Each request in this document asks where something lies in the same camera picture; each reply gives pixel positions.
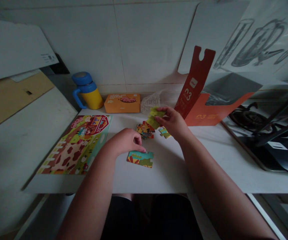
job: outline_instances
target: orange cardboard box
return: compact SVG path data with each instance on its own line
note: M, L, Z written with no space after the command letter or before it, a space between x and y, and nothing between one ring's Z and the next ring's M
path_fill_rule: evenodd
M200 52L201 48L195 46L190 72L175 105L175 110L182 115L188 126L214 126L264 84L283 84L277 80L272 83L274 81L272 76L264 76L255 72L209 74L215 51L206 49L202 61L199 60ZM206 92L224 96L228 100L225 104L206 105L210 94L201 93L203 89Z
M109 94L104 106L107 113L139 113L140 94Z

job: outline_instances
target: water bottle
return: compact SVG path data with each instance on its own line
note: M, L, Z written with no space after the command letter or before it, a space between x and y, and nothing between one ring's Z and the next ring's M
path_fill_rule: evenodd
M103 106L104 102L100 92L88 72L75 73L72 80L77 85L77 88L73 91L73 96L80 108L86 109L86 106L82 104L77 96L78 93L82 95L90 109L99 109Z

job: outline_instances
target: white countertop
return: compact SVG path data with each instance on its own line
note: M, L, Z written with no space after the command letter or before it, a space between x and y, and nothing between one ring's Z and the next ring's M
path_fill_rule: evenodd
M136 113L107 114L99 110L82 110L79 115L113 115L107 140L123 128L136 128L147 116ZM288 173L262 170L236 140L217 126L190 127L213 158L244 193L288 193ZM126 161L127 153L116 160L113 193L192 193L183 154L174 138L165 139L157 130L154 139L143 141L143 146L154 152L153 168ZM29 193L76 192L84 176L37 174L27 188Z

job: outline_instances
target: gas stove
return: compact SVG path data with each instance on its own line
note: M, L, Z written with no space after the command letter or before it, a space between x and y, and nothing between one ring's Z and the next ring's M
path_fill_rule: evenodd
M288 171L288 107L239 106L222 125L266 171Z
M239 127L247 130L248 132L254 133L258 128L260 128L267 121L267 117L260 113L251 111L251 108L258 109L256 102L250 104L248 107L240 105L235 109L229 118ZM260 134L270 134L276 132L277 128L274 124L267 126Z

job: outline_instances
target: person's hand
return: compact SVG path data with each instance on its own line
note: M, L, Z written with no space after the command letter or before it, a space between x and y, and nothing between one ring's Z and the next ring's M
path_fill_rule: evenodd
M105 145L107 145L108 151L113 151L118 155L130 151L146 152L146 149L142 146L141 135L130 128L124 128L108 140Z
M179 141L187 134L191 134L183 117L176 112L173 108L165 106L157 109L158 111L165 111L166 117L155 117L155 120L166 128L166 130L174 137L176 141Z

